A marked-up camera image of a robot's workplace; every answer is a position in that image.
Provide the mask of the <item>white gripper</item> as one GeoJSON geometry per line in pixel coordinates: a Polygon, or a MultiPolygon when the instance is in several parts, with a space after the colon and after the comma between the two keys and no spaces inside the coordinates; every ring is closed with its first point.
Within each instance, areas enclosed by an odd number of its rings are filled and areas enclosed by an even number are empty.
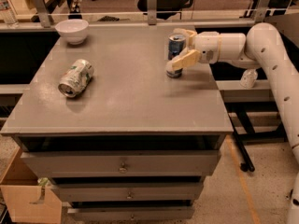
{"type": "Polygon", "coordinates": [[[186,46],[195,49],[188,50],[182,56],[176,56],[172,60],[172,70],[176,71],[182,68],[200,63],[215,63],[219,58],[220,34],[218,32],[202,32],[197,34],[193,30],[175,28],[174,33],[183,34],[186,38],[186,46]]]}

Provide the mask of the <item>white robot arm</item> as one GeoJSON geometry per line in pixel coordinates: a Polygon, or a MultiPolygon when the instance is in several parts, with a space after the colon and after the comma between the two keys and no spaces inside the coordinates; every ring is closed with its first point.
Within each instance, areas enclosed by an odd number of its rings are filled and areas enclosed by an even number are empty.
{"type": "Polygon", "coordinates": [[[166,73],[175,76],[197,63],[226,62],[244,69],[263,69],[274,96],[292,153],[299,161],[299,73],[289,58],[277,28],[253,25],[244,34],[200,34],[176,28],[186,45],[167,62],[166,73]]]}

